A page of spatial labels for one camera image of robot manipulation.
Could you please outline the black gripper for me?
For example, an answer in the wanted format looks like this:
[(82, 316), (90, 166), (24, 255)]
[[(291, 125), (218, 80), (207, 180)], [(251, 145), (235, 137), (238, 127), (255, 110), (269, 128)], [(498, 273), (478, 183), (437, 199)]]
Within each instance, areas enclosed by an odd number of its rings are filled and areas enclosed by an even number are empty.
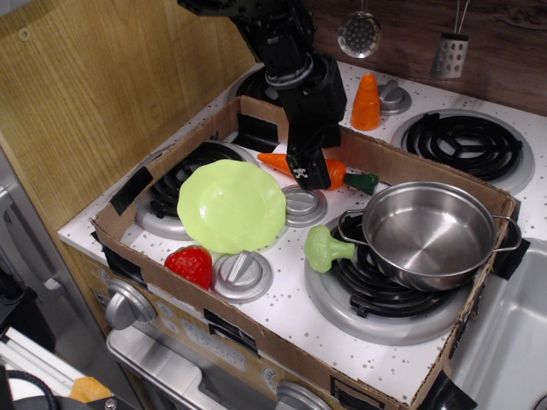
[(331, 186), (321, 149), (341, 145), (339, 122), (344, 118), (347, 97), (338, 64), (333, 56), (312, 57), (311, 72), (299, 83), (278, 90), (289, 121), (286, 162), (290, 174), (305, 190)]

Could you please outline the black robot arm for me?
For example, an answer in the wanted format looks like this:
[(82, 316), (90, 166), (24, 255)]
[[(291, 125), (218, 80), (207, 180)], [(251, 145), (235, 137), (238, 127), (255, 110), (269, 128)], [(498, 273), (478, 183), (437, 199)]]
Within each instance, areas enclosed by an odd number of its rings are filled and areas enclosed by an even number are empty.
[(299, 1), (181, 1), (198, 16), (227, 17), (265, 67), (289, 122), (286, 162), (306, 190), (332, 179), (323, 154), (341, 142), (347, 97), (333, 56), (315, 48), (312, 14)]

